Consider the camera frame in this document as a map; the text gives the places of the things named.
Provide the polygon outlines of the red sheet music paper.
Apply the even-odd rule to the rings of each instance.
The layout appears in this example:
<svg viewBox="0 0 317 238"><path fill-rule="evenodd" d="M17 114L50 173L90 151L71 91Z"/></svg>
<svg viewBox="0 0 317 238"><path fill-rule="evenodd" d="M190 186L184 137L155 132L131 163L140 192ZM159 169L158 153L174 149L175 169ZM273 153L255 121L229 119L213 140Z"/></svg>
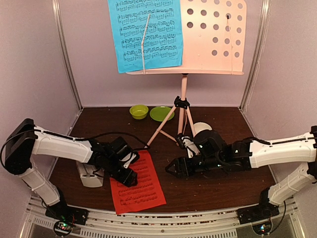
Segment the red sheet music paper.
<svg viewBox="0 0 317 238"><path fill-rule="evenodd" d="M117 215L140 212L166 204L150 153L143 150L139 155L140 159L132 164L133 171L137 173L136 186L126 187L115 179L110 179L112 200Z"/></svg>

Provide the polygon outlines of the white metronome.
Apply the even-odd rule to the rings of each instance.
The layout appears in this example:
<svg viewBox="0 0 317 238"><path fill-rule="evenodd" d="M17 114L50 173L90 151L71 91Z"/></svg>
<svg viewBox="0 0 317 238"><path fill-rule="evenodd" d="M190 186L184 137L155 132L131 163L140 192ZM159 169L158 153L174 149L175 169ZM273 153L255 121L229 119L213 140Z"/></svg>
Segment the white metronome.
<svg viewBox="0 0 317 238"><path fill-rule="evenodd" d="M76 162L76 166L83 186L90 188L102 187L104 182L103 169L79 162Z"/></svg>

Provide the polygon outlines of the blue sheet music paper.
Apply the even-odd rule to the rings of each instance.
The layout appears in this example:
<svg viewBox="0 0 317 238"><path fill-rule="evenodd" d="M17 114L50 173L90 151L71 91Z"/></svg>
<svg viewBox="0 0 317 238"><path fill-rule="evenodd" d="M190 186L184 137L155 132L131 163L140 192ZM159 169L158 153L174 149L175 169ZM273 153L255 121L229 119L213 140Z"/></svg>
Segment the blue sheet music paper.
<svg viewBox="0 0 317 238"><path fill-rule="evenodd" d="M178 0L110 0L119 73L182 65L183 33Z"/></svg>

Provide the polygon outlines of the pink music stand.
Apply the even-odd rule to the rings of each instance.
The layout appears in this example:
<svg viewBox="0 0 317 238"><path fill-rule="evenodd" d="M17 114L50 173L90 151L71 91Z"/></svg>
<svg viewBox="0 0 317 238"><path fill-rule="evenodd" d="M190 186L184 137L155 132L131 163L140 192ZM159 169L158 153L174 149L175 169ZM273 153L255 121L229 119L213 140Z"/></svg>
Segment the pink music stand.
<svg viewBox="0 0 317 238"><path fill-rule="evenodd" d="M243 55L247 5L243 0L183 0L180 3L183 55L182 65L133 72L134 75L182 75L181 95L160 126L153 133L150 145L159 133L172 139L163 127L172 113L179 109L178 134L187 124L196 135L190 104L186 99L189 74L243 74Z"/></svg>

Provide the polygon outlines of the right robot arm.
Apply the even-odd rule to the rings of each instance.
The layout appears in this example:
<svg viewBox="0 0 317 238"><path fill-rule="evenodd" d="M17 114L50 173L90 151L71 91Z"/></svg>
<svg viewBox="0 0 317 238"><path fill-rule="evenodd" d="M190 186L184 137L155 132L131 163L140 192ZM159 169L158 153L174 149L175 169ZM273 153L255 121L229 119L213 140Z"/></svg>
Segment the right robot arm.
<svg viewBox="0 0 317 238"><path fill-rule="evenodd" d="M196 123L198 133L190 138L180 135L177 142L188 155L174 159L165 170L175 177L190 177L196 172L222 169L227 172L248 171L263 166L299 162L299 167L281 182L261 192L254 215L264 219L287 198L309 183L317 181L317 128L302 135L261 140L247 137L227 144L206 123Z"/></svg>

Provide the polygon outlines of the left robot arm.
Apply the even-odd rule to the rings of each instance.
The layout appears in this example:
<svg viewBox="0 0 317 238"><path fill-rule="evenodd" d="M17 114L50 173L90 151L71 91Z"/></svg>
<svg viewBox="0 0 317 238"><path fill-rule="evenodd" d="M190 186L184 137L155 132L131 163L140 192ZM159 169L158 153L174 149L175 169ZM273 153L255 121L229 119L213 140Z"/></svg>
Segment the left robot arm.
<svg viewBox="0 0 317 238"><path fill-rule="evenodd" d="M99 142L97 137L78 138L45 130L25 119L6 139L0 149L0 163L10 174L20 177L42 199L46 208L60 220L71 216L62 191L43 176L32 164L33 155L71 159L103 169L111 178L126 187L137 185L137 173L129 166L139 159L121 137L112 142Z"/></svg>

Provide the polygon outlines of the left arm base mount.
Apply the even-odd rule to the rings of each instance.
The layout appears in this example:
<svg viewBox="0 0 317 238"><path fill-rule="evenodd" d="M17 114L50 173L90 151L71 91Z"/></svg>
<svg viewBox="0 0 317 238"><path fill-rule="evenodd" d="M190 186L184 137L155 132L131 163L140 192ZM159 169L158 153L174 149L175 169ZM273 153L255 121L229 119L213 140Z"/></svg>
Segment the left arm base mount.
<svg viewBox="0 0 317 238"><path fill-rule="evenodd" d="M53 231L59 237L71 234L76 225L85 225L88 214L87 209L75 207L69 207L61 213L54 212L52 208L47 208L45 212L47 217L56 219Z"/></svg>

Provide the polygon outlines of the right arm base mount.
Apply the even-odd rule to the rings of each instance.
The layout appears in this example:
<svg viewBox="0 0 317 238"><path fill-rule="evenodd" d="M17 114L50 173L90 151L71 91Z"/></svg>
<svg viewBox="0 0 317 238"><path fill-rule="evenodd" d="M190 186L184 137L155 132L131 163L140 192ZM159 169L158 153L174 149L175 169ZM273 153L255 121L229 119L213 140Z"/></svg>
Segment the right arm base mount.
<svg viewBox="0 0 317 238"><path fill-rule="evenodd" d="M255 205L237 210L240 225L252 224L253 231L260 236L268 235L273 230L272 217L279 215L279 208L270 205Z"/></svg>

